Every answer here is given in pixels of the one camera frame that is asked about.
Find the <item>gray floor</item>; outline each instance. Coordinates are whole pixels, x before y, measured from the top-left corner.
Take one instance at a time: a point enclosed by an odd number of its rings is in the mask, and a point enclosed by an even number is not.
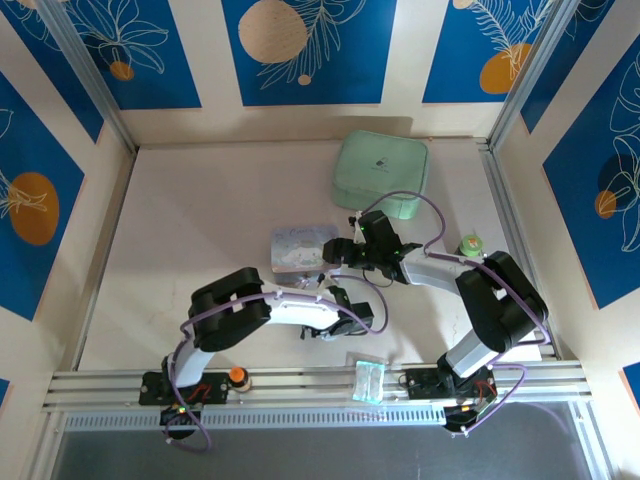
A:
[[[568,407],[510,404],[469,439],[441,427],[217,430],[209,455],[156,432],[67,433],[54,479],[584,479]]]

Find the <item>orange cap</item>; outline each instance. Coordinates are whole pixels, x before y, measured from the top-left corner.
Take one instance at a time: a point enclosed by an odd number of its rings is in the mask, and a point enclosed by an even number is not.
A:
[[[233,367],[229,372],[229,379],[233,383],[240,383],[245,379],[246,373],[242,367]]]

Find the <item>orange circle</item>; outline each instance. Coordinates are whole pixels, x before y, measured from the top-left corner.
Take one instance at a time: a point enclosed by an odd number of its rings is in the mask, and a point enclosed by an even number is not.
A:
[[[298,83],[303,87],[306,87],[307,85],[311,85],[311,77],[309,75],[300,75],[298,77]]]
[[[120,80],[121,82],[128,82],[129,80],[133,80],[133,76],[135,75],[135,72],[130,65],[119,60],[116,60],[111,65],[109,65],[109,71],[111,72],[111,75],[116,77],[116,79]]]
[[[616,213],[616,196],[609,190],[604,190],[596,197],[596,213],[605,220]]]
[[[229,378],[233,383],[240,383],[244,380],[245,373],[244,368],[241,367],[233,367],[229,372]]]
[[[36,172],[18,175],[11,183],[9,198],[14,202],[9,216],[16,234],[31,245],[49,243],[60,217],[58,194],[49,179]]]
[[[494,55],[480,73],[480,87],[486,93],[508,93],[529,55],[531,45],[519,43]]]

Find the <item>small bottle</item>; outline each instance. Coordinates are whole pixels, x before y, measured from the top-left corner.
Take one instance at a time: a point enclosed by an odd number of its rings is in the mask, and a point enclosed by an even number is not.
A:
[[[249,372],[242,367],[233,367],[229,372],[231,388],[236,392],[244,393],[251,388],[251,377]]]
[[[477,257],[482,253],[483,243],[477,235],[467,235],[462,239],[456,255],[464,255],[465,257]]]

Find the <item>vent grille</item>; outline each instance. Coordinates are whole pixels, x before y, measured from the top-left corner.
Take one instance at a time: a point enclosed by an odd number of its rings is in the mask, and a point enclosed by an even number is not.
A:
[[[83,412],[67,417],[67,432],[158,430],[159,412]],[[258,428],[328,428],[364,426],[444,425],[442,407],[422,405],[384,409],[295,408],[205,410],[204,425],[212,430]],[[175,427],[190,429],[193,427]]]

